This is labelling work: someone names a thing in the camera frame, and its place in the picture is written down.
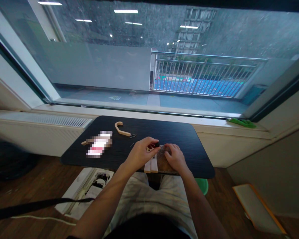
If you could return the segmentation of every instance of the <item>hand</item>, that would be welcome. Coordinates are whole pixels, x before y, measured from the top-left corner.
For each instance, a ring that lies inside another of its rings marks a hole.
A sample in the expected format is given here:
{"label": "hand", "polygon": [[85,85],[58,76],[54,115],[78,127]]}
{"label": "hand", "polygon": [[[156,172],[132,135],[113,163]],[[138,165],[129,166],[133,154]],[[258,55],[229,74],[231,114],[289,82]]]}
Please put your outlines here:
{"label": "hand", "polygon": [[183,152],[180,151],[179,146],[176,144],[165,144],[165,146],[168,146],[172,153],[172,155],[170,155],[167,151],[164,153],[168,163],[172,166],[172,168],[175,169],[180,175],[189,170]]}
{"label": "hand", "polygon": [[158,153],[160,147],[156,147],[149,153],[146,151],[147,146],[150,144],[155,144],[158,142],[158,139],[153,139],[152,137],[146,137],[135,143],[130,154],[125,160],[124,164],[126,169],[131,173],[135,173],[139,170],[144,164],[146,164],[155,154]]}

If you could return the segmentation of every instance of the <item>radiator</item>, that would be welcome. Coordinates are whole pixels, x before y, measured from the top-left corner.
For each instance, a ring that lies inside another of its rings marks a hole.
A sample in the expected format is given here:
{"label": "radiator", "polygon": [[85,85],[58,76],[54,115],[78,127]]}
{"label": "radiator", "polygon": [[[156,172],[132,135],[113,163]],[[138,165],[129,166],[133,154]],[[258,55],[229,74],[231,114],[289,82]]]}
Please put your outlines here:
{"label": "radiator", "polygon": [[92,119],[0,110],[0,140],[34,153],[60,157]]}

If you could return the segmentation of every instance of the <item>green cloth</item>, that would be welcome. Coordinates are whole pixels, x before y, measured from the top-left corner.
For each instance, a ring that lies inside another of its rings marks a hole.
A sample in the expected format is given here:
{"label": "green cloth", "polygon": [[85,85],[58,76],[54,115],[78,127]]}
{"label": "green cloth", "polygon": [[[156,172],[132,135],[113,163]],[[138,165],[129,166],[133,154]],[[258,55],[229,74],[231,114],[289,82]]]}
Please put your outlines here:
{"label": "green cloth", "polygon": [[245,119],[240,120],[240,119],[232,118],[232,119],[228,119],[228,121],[239,124],[247,128],[256,128],[256,126],[250,120],[245,120]]}

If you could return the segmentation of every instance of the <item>glass pane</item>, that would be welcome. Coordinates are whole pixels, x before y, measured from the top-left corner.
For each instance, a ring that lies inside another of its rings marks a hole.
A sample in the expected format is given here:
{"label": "glass pane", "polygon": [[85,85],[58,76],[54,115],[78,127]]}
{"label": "glass pane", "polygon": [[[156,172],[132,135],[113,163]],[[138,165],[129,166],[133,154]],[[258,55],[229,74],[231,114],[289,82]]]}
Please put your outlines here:
{"label": "glass pane", "polygon": [[0,0],[0,10],[57,102],[243,117],[299,59],[299,13],[56,2]]}

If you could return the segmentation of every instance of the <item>white cord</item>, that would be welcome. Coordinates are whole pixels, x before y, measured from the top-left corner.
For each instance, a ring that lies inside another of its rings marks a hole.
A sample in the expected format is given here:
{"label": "white cord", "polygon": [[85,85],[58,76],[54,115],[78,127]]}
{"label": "white cord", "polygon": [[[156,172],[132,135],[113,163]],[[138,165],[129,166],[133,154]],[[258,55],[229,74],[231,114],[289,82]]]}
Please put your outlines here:
{"label": "white cord", "polygon": [[51,220],[63,222],[63,223],[65,223],[67,225],[70,225],[70,226],[75,226],[76,225],[75,223],[67,222],[67,221],[64,221],[62,219],[58,219],[58,218],[54,218],[54,217],[36,217],[36,216],[31,216],[31,215],[24,215],[24,216],[15,216],[15,217],[11,217],[11,218],[18,219],[18,218],[24,218],[24,217],[31,217],[31,218],[40,219],[40,220],[51,219]]}

